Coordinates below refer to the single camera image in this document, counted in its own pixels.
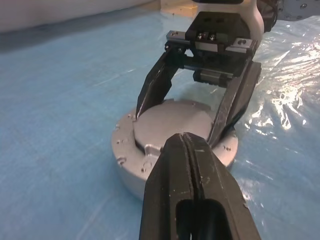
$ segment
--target blue fabric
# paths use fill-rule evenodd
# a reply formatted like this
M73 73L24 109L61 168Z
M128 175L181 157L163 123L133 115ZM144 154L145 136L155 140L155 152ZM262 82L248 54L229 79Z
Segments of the blue fabric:
M138 239L142 202L117 175L111 134L137 101L169 30L143 8L0 35L0 239ZM231 173L263 240L318 239L320 18L279 21L237 124ZM216 109L221 89L179 70L168 98Z

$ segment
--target circular metal part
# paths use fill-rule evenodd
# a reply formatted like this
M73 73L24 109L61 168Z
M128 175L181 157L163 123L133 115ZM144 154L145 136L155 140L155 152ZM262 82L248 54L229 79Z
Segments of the circular metal part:
M168 138L176 133L193 133L208 139L215 113L208 105L173 99L144 112L138 120L136 109L123 116L112 133L112 150L126 187L141 200L146 180ZM212 151L225 165L236 156L238 138L230 131Z
M215 41L216 40L216 35L215 34L211 34L209 36L209 38L210 38L211 41Z
M177 35L178 35L178 32L177 32L177 31L174 31L174 32L171 33L171 36L172 36L172 37L177 36Z
M245 39L242 39L242 40L238 41L239 45L243 45L243 44L246 44L246 43L247 43L247 40L245 40Z
M302 5L300 6L300 9L305 9L307 6L308 6L308 5L304 3L304 4L302 4Z
M202 32L200 32L200 33L198 34L198 39L201 40L201 39L203 38L203 36L204 36L204 34L203 34Z

